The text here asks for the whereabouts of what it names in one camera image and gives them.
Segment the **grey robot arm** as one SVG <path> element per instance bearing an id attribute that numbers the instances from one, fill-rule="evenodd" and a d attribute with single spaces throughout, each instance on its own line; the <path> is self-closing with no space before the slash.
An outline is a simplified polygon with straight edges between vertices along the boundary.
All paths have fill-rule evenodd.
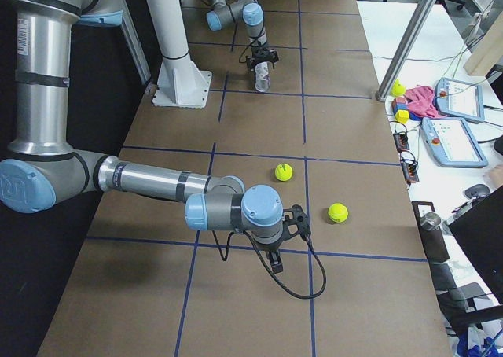
<path id="1" fill-rule="evenodd" d="M 1 153 L 17 121 L 14 82 L 15 9 L 1 0 Z M 78 149 L 118 153 L 143 86 L 119 28 L 78 26 L 72 37 L 68 139 Z M 1 281 L 33 281 L 73 267 L 101 197 L 82 194 L 46 212 L 24 215 L 1 207 Z"/>
<path id="2" fill-rule="evenodd" d="M 221 31 L 231 24 L 243 22 L 250 40 L 251 56 L 246 56 L 248 69 L 257 72 L 257 67 L 274 66 L 279 57 L 270 48 L 266 37 L 264 12 L 258 0 L 207 0 L 211 10 L 206 15 L 211 31 Z"/>

